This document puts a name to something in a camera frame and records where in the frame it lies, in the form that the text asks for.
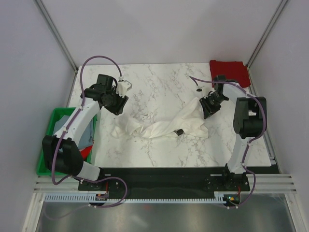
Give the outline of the aluminium corner post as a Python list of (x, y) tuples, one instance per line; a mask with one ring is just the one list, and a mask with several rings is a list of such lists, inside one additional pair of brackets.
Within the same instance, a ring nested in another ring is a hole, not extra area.
[(256, 47), (254, 48), (246, 66), (249, 70), (251, 66), (253, 65), (254, 61), (256, 60), (257, 56), (259, 55), (261, 49), (263, 48), (265, 42), (267, 41), (268, 37), (270, 36), (271, 32), (276, 26), (276, 23), (280, 19), (281, 15), (283, 14), (285, 8), (287, 7), (289, 0), (281, 0), (279, 5), (277, 6), (275, 12), (273, 13), (271, 19), (269, 20), (265, 30), (262, 33), (262, 36), (260, 37)]
[(35, 5), (37, 6), (40, 14), (42, 15), (46, 25), (48, 26), (49, 30), (51, 31), (54, 39), (56, 40), (56, 43), (58, 44), (60, 50), (62, 51), (63, 55), (65, 56), (67, 62), (73, 69), (74, 73), (77, 74), (78, 72), (78, 66), (76, 62), (74, 61), (69, 49), (67, 48), (61, 34), (59, 33), (50, 13), (48, 12), (48, 9), (46, 8), (43, 0), (34, 0), (33, 1)]

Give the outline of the aluminium frame rail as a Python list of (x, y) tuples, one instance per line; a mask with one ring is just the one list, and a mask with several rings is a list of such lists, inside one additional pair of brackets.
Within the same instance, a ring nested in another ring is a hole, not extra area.
[[(197, 187), (207, 192), (224, 192), (224, 193), (249, 193), (253, 190), (254, 193), (296, 193), (296, 187), (293, 183), (292, 177), (287, 174), (257, 174), (256, 176), (248, 175), (248, 181), (242, 186), (240, 184), (224, 184), (215, 183), (216, 176), (205, 177), (202, 180), (195, 180), (194, 178), (185, 178), (183, 181), (177, 183), (170, 183), (167, 180), (157, 181), (151, 178), (142, 180), (140, 177), (123, 178), (127, 188), (150, 190), (154, 188), (193, 188)], [(109, 184), (105, 181), (102, 183), (90, 183), (86, 181), (77, 181), (69, 178), (59, 185), (54, 185), (50, 178), (39, 177), (35, 187), (35, 192), (66, 192), (73, 193), (78, 191), (105, 191), (108, 189), (121, 190), (124, 189), (124, 184), (120, 180), (109, 180)]]

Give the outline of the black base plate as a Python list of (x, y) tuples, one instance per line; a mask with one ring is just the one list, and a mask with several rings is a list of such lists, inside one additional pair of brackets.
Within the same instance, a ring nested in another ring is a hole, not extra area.
[(223, 167), (104, 168), (102, 183), (84, 182), (81, 191), (108, 191), (111, 199), (128, 200), (208, 199), (215, 192), (249, 191), (246, 174), (230, 174)]

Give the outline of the grey-blue t shirt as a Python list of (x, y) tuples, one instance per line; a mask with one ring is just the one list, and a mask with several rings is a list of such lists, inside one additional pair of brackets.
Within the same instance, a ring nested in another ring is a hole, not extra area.
[[(53, 130), (53, 135), (60, 129), (63, 127), (63, 125), (65, 124), (65, 122), (68, 120), (70, 116), (68, 115), (64, 115), (60, 120), (58, 120), (55, 123), (54, 126), (54, 130)], [(79, 144), (78, 144), (78, 148), (79, 150), (84, 149), (86, 147), (92, 146), (93, 145), (93, 137), (94, 137), (94, 129), (93, 129), (93, 119), (89, 122), (88, 126), (86, 127), (85, 131), (83, 132), (80, 140), (79, 140)]]

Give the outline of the left aluminium corner post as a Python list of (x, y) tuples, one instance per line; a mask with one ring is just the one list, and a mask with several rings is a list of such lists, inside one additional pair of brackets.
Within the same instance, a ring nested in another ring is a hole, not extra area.
[(62, 51), (63, 55), (65, 56), (67, 62), (73, 69), (74, 73), (77, 74), (78, 72), (78, 66), (76, 62), (74, 61), (69, 49), (67, 48), (61, 34), (59, 33), (50, 13), (48, 12), (48, 9), (46, 8), (43, 0), (34, 0), (33, 1), (35, 5), (37, 6), (40, 14), (42, 15), (46, 25), (48, 26), (49, 30), (51, 31), (54, 39), (56, 40), (56, 43), (58, 44), (60, 50)]

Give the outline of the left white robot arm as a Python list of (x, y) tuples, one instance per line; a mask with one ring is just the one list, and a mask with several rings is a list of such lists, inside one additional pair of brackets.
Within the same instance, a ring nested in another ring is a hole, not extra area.
[(93, 84), (82, 92), (80, 104), (75, 108), (65, 124), (42, 140), (45, 166), (52, 178), (59, 172), (78, 179), (86, 179), (95, 190), (106, 185), (101, 169), (84, 160), (78, 148), (80, 139), (94, 116), (105, 108), (114, 115), (123, 112), (128, 100), (126, 93), (132, 88), (128, 81), (121, 81), (117, 87), (111, 84)]

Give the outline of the right aluminium corner post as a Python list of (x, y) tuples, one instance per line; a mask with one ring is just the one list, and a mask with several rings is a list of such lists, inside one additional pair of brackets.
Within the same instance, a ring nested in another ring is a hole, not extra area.
[(249, 70), (251, 66), (253, 65), (254, 61), (256, 60), (257, 56), (259, 55), (261, 49), (263, 48), (265, 42), (267, 41), (268, 37), (270, 36), (271, 32), (276, 26), (276, 23), (280, 19), (281, 15), (283, 14), (285, 8), (287, 7), (289, 0), (281, 0), (279, 5), (277, 6), (275, 12), (273, 13), (271, 19), (269, 20), (265, 30), (262, 33), (262, 36), (260, 37), (256, 47), (254, 48), (246, 66)]

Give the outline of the folded red t shirt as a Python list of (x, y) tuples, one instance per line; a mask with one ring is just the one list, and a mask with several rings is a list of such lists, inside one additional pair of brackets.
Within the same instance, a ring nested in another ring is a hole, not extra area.
[(212, 81), (214, 81), (216, 76), (224, 75), (227, 80), (237, 81), (242, 88), (247, 88), (251, 85), (248, 68), (242, 61), (211, 60), (209, 65)]

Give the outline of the white t shirt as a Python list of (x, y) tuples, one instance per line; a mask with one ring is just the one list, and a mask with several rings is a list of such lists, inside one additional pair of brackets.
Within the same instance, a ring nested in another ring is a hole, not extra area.
[(178, 137), (182, 134), (204, 139), (209, 137), (209, 130), (204, 125), (198, 97), (194, 97), (187, 103), (174, 118), (153, 124), (138, 121), (131, 116), (121, 115), (115, 120), (114, 129), (111, 132), (114, 138), (128, 135), (145, 139)]

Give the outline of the red t shirt in bin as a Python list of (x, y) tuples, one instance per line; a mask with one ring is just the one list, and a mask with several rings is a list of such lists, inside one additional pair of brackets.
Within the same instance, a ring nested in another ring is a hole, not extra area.
[(91, 150), (92, 150), (92, 145), (88, 146), (88, 147), (85, 147), (85, 148), (82, 148), (80, 149), (80, 153), (81, 153), (81, 156), (84, 160), (87, 159), (87, 157), (89, 156), (89, 154), (91, 153)]

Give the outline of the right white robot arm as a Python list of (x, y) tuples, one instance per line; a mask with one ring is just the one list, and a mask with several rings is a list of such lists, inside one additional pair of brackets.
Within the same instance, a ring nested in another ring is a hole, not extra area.
[(239, 83), (227, 80), (224, 75), (215, 77), (211, 83), (214, 91), (199, 100), (204, 119), (217, 113), (223, 101), (231, 101), (235, 105), (233, 129), (236, 141), (227, 163), (229, 174), (221, 178), (222, 187), (233, 190), (239, 184), (236, 174), (246, 172), (252, 142), (262, 137), (266, 131), (267, 101), (265, 97), (251, 95)]

